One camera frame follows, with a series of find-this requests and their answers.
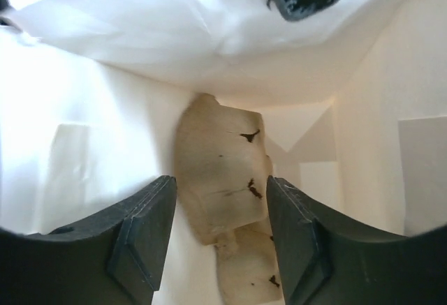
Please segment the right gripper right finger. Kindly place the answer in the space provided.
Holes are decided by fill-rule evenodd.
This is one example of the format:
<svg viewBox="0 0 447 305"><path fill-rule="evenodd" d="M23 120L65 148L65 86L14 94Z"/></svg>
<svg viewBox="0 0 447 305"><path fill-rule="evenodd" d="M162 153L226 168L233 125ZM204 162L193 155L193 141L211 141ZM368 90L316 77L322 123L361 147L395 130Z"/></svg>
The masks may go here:
<svg viewBox="0 0 447 305"><path fill-rule="evenodd" d="M270 177L267 200L287 304L445 304L446 228L405 237Z"/></svg>

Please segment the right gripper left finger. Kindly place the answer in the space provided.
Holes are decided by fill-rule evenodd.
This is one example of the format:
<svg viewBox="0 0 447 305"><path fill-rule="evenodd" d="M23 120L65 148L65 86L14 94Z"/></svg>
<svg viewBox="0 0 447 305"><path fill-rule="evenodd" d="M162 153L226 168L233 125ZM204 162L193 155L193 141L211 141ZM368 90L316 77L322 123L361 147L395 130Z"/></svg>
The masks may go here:
<svg viewBox="0 0 447 305"><path fill-rule="evenodd" d="M1 231L2 304L151 304L161 287L177 197L163 175L52 232Z"/></svg>

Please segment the single brown pulp carrier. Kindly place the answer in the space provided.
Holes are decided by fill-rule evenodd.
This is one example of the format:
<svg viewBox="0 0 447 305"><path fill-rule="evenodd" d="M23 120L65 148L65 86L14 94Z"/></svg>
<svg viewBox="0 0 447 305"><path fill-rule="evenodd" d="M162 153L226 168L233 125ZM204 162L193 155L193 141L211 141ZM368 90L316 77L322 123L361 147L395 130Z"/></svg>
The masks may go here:
<svg viewBox="0 0 447 305"><path fill-rule="evenodd" d="M177 125L174 173L196 239L215 250L223 302L281 300L266 195L272 161L262 115L198 94Z"/></svg>

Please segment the brown paper bag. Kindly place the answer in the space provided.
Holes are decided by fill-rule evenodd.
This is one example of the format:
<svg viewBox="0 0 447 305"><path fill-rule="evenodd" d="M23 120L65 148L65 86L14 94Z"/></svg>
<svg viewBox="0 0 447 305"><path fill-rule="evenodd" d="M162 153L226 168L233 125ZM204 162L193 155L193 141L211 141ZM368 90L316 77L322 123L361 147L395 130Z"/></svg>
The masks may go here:
<svg viewBox="0 0 447 305"><path fill-rule="evenodd" d="M339 0L298 22L265 2L2 12L1 231L46 235L175 178L198 94L262 115L269 178L396 235L446 228L446 0ZM151 304L225 304L178 192Z"/></svg>

